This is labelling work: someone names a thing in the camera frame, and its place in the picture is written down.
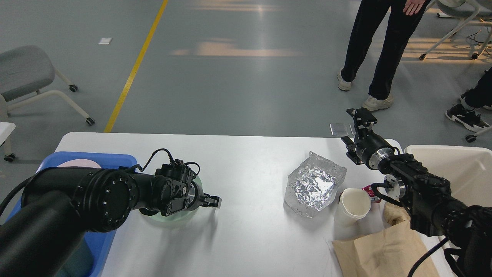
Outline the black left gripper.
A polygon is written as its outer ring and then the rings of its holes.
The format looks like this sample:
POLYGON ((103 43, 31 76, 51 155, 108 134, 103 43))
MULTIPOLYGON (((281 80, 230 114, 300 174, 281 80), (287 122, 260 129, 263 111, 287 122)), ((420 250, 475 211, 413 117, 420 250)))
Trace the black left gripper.
POLYGON ((190 200, 186 210, 195 210, 199 207, 211 207, 219 209, 221 207, 222 198, 219 196, 211 196, 204 194, 202 184, 199 181, 191 181, 188 198, 190 200))

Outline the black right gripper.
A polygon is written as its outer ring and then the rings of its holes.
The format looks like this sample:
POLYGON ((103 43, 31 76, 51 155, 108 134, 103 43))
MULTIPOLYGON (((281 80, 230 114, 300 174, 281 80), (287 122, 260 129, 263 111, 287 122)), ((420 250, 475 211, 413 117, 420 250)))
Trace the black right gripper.
POLYGON ((352 131, 356 135, 356 143, 349 136, 341 137, 346 145, 346 156, 355 165, 364 164, 371 170, 378 170, 384 159, 394 155, 394 147, 372 131, 378 120, 368 109, 349 108, 346 113, 353 119, 352 131))

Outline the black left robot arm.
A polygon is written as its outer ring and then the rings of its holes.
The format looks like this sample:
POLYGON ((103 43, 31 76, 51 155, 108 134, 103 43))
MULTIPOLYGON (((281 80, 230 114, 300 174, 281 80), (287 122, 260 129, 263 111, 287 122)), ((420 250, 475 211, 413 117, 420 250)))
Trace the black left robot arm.
POLYGON ((199 207, 220 208, 222 199, 204 193, 192 162, 174 159, 153 175, 146 165, 49 167, 21 182, 1 202, 5 211, 22 192, 21 209, 1 225, 2 277, 54 277, 87 232, 112 232, 133 210, 171 216, 199 207))

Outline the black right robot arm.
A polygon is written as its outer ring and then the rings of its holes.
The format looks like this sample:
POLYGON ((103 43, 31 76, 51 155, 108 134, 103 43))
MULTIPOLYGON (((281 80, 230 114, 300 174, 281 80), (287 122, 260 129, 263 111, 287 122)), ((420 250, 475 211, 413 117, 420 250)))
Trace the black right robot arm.
POLYGON ((355 137, 342 137, 348 158, 364 164, 387 179, 371 184, 376 196, 402 207, 411 218, 411 229, 428 237, 443 235, 444 240, 426 252, 411 268, 417 268, 438 247, 447 242, 455 248, 444 250, 450 269, 458 277, 491 276, 492 214, 490 207, 467 206, 452 196, 450 181, 431 174, 409 153, 400 153, 372 127, 377 119, 366 108, 349 108, 355 137))

